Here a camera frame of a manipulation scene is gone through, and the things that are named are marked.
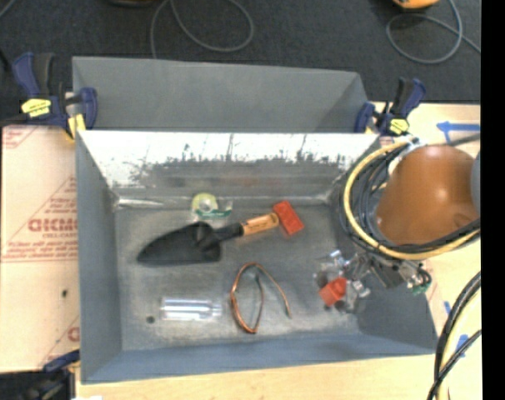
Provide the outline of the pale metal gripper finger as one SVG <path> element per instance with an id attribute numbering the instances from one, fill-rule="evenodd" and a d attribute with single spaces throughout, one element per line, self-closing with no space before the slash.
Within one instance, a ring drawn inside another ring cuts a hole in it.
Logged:
<path id="1" fill-rule="evenodd" d="M 341 310 L 344 313 L 360 313 L 365 308 L 370 293 L 370 289 L 362 281 L 348 279 Z"/>
<path id="2" fill-rule="evenodd" d="M 317 257 L 313 261 L 316 284 L 327 284 L 336 278 L 352 279 L 356 272 L 357 255 L 344 255 L 339 249 Z"/>

